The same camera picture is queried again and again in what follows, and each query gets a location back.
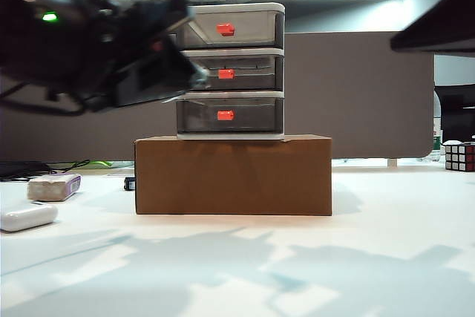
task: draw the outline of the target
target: brown cardboard box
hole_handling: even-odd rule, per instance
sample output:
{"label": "brown cardboard box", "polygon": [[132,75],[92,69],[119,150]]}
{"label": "brown cardboard box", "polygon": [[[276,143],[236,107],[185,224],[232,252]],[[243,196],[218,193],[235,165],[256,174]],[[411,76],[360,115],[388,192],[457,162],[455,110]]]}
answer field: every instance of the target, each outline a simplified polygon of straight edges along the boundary
{"label": "brown cardboard box", "polygon": [[331,142],[137,140],[137,214],[331,215]]}

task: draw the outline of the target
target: white case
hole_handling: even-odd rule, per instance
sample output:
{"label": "white case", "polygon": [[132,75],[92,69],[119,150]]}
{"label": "white case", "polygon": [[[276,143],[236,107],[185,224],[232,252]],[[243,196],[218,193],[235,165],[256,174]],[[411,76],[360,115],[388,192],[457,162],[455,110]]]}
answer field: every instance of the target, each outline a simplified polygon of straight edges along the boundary
{"label": "white case", "polygon": [[0,228],[7,232],[33,228],[52,223],[58,215],[55,206],[29,202],[1,213]]}

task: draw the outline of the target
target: rubik's cube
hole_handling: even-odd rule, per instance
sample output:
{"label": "rubik's cube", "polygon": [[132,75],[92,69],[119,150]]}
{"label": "rubik's cube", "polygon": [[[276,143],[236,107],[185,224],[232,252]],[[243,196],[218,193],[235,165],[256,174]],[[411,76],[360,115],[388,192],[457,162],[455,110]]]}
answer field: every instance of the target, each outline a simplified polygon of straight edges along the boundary
{"label": "rubik's cube", "polygon": [[445,146],[445,168],[475,171],[475,143]]}

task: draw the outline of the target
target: drawer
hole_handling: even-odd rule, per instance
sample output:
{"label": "drawer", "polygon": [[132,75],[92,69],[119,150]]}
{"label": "drawer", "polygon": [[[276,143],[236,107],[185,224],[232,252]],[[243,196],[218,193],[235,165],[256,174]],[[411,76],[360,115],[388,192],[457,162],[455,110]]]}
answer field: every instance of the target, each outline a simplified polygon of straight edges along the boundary
{"label": "drawer", "polygon": [[281,49],[187,50],[183,54],[208,70],[207,91],[282,91],[284,88]]}
{"label": "drawer", "polygon": [[177,132],[282,133],[282,98],[205,98],[177,101]]}
{"label": "drawer", "polygon": [[177,43],[193,48],[284,48],[282,4],[226,4],[191,7],[194,20],[177,31]]}

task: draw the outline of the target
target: white table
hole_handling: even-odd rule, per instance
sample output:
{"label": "white table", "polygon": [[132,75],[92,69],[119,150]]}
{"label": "white table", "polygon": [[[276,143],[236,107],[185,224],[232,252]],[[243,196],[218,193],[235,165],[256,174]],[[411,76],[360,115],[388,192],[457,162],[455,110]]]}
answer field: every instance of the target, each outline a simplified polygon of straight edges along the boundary
{"label": "white table", "polygon": [[474,173],[336,167],[332,217],[135,215],[122,186],[1,234],[2,317],[475,316]]}

